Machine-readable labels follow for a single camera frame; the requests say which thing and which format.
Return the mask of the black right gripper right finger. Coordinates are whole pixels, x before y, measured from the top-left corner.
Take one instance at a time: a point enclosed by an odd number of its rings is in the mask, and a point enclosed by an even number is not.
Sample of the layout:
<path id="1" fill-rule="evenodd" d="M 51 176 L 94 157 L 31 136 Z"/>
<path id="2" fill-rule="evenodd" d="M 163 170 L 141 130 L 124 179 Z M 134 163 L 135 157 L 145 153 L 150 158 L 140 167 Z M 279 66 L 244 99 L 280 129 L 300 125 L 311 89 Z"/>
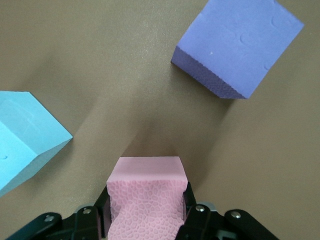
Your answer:
<path id="1" fill-rule="evenodd" d="M 197 202 L 190 183 L 183 193 L 186 219 L 177 240 L 277 240 L 248 212 L 232 209 L 221 215 L 210 202 Z"/>

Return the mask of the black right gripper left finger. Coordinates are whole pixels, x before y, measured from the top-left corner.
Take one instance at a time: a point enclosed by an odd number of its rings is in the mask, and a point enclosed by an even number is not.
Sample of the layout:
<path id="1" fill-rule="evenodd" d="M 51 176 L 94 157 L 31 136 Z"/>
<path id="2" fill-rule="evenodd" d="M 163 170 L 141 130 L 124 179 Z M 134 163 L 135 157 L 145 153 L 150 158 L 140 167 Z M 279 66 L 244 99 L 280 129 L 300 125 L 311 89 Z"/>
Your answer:
<path id="1" fill-rule="evenodd" d="M 111 201 L 104 188 L 94 204 L 84 205 L 63 219 L 46 212 L 7 237 L 8 240 L 102 240 L 111 226 Z"/>

